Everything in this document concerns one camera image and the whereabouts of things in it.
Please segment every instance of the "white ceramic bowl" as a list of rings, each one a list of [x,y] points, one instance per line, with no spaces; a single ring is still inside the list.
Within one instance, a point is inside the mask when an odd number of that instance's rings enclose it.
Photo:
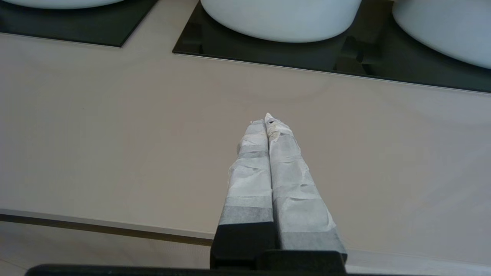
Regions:
[[[426,46],[491,69],[490,0],[399,0],[393,14],[404,31]]]
[[[4,0],[12,4],[42,9],[81,9],[104,6],[123,0]]]
[[[313,42],[346,31],[361,0],[201,0],[222,25],[257,38]]]

